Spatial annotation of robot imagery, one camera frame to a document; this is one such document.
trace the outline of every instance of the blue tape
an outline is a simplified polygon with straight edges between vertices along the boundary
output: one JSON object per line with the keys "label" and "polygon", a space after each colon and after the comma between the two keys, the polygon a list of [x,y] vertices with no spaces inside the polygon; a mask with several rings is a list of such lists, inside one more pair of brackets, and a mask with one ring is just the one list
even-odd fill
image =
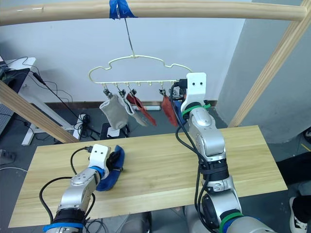
{"label": "blue tape", "polygon": [[110,5],[109,17],[112,19],[119,18],[118,10],[119,10],[120,18],[137,18],[131,12],[126,0],[110,0],[109,5]]}
{"label": "blue tape", "polygon": [[98,166],[91,166],[91,167],[89,167],[89,168],[94,169],[94,170],[97,170],[98,173],[99,173],[99,175],[101,176],[101,178],[104,177],[104,174],[105,174],[105,170],[104,170],[104,169],[101,169],[101,168],[98,167]]}
{"label": "blue tape", "polygon": [[58,223],[52,223],[50,225],[44,226],[43,227],[43,232],[48,231],[51,228],[56,228],[56,227],[74,227],[74,228],[83,228],[82,223],[74,223],[74,222],[58,222]]}

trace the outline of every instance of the sock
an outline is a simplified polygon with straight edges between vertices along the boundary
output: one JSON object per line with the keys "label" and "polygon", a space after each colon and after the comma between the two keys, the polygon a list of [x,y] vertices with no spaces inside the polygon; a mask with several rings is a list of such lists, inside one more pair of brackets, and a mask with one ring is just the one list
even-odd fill
{"label": "sock", "polygon": [[135,110],[132,108],[132,105],[129,103],[129,101],[127,101],[127,99],[120,98],[119,101],[121,105],[125,108],[128,115],[134,117],[138,124],[140,124],[141,126],[148,126],[146,121],[144,121],[144,119],[142,119],[140,115],[138,115],[138,113],[135,112]]}
{"label": "sock", "polygon": [[145,110],[144,106],[142,105],[141,101],[135,97],[132,96],[130,94],[127,94],[126,99],[131,103],[131,104],[135,104],[137,106],[137,108],[145,115],[145,117],[148,118],[148,120],[154,125],[156,126],[156,120],[152,118],[152,116],[147,113],[147,111]]}
{"label": "sock", "polygon": [[128,121],[128,114],[120,104],[117,95],[100,105],[100,110],[106,115],[110,126],[114,129],[122,129]]}
{"label": "sock", "polygon": [[178,126],[177,119],[174,113],[174,110],[172,108],[172,104],[170,99],[167,96],[163,96],[163,101],[161,103],[161,108],[163,109],[165,115],[169,119],[170,123],[174,125],[175,127]]}

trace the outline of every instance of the white cable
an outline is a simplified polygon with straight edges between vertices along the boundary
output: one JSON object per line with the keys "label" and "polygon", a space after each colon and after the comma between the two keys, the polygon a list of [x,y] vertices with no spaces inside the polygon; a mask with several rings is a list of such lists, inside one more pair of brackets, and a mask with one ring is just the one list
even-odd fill
{"label": "white cable", "polygon": [[5,170],[5,169],[18,169],[18,170],[22,170],[24,172],[27,172],[27,170],[25,170],[25,169],[22,169],[22,168],[19,168],[19,167],[14,167],[14,166],[8,166],[8,167],[0,168],[0,171],[1,170]]}

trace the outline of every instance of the hanger clip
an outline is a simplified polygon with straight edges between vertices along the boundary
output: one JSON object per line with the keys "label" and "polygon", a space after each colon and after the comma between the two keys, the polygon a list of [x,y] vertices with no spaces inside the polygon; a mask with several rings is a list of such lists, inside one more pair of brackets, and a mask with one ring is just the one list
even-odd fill
{"label": "hanger clip", "polygon": [[125,90],[123,89],[122,91],[119,91],[119,94],[120,94],[120,96],[121,96],[122,98],[124,98],[126,92],[125,92]]}
{"label": "hanger clip", "polygon": [[166,90],[165,89],[159,89],[159,92],[161,95],[166,96]]}
{"label": "hanger clip", "polygon": [[131,90],[132,95],[136,95],[137,91],[135,89]]}
{"label": "hanger clip", "polygon": [[108,90],[108,88],[104,89],[104,94],[111,99],[113,97],[113,94]]}

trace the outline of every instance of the wooden rod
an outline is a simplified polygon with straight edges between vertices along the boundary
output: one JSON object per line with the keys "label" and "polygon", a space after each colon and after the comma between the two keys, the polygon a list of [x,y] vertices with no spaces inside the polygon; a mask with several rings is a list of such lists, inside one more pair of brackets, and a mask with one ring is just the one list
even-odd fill
{"label": "wooden rod", "polygon": [[[304,6],[206,0],[128,0],[137,17],[261,18],[301,21]],[[27,5],[0,10],[0,26],[86,18],[109,18],[109,1]]]}
{"label": "wooden rod", "polygon": [[2,81],[0,81],[0,102],[62,143],[79,142]]}
{"label": "wooden rod", "polygon": [[277,48],[270,56],[269,61],[256,79],[238,111],[235,113],[229,127],[237,127],[242,123],[248,112],[282,67],[287,57],[291,54],[298,41],[309,27],[311,23],[311,1],[304,0],[301,6],[305,6],[308,10],[306,17],[301,22],[292,22],[289,25]]}

